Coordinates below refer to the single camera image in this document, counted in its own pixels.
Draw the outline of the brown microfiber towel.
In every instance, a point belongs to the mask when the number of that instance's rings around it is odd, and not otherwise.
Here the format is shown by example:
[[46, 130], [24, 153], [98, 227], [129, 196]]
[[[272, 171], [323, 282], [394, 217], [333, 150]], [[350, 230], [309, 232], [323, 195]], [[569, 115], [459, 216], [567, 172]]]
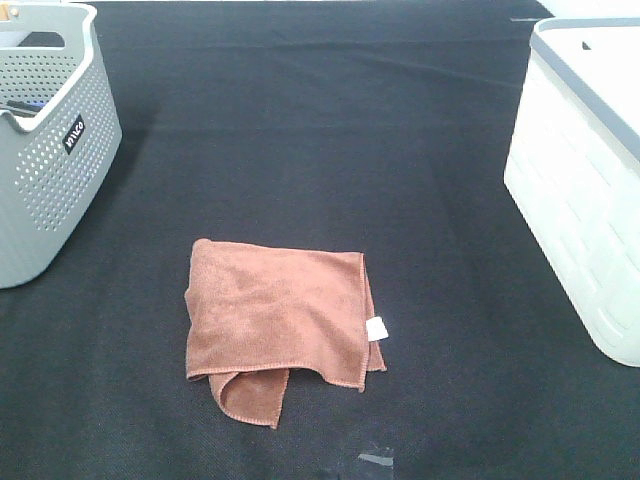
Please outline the brown microfiber towel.
[[184, 298], [186, 377], [234, 420], [277, 428], [294, 370], [362, 392], [387, 369], [361, 252], [198, 239]]

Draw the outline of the black table cloth mat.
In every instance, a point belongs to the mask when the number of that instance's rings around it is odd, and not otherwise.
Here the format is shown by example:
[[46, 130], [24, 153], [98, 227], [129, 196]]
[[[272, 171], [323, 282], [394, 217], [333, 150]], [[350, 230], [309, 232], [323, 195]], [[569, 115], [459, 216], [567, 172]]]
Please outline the black table cloth mat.
[[[592, 343], [502, 175], [531, 1], [100, 2], [123, 139], [47, 271], [1, 294], [5, 479], [635, 479], [639, 372]], [[365, 255], [364, 392], [277, 429], [185, 375], [199, 238]]]

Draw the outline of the clear tape piece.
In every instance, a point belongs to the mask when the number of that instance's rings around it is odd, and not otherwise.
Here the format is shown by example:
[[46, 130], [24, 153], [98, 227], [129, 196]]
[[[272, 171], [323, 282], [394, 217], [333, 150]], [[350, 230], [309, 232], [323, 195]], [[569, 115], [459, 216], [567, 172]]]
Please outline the clear tape piece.
[[370, 447], [359, 453], [357, 459], [392, 469], [394, 466], [394, 450], [390, 447]]

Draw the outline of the white laundry basket grey rim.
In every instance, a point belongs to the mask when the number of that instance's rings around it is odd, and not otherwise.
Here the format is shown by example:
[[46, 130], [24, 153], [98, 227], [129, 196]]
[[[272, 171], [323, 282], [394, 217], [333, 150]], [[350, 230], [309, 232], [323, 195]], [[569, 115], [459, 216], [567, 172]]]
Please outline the white laundry basket grey rim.
[[504, 183], [594, 344], [639, 363], [639, 21], [535, 24]]

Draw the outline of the grey perforated laundry basket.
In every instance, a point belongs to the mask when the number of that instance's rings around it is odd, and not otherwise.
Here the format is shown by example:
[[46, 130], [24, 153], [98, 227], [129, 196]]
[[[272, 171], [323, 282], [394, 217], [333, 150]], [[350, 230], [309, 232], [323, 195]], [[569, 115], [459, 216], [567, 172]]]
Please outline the grey perforated laundry basket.
[[2, 32], [60, 46], [1, 50], [1, 286], [51, 264], [87, 211], [122, 140], [95, 7], [4, 1]]

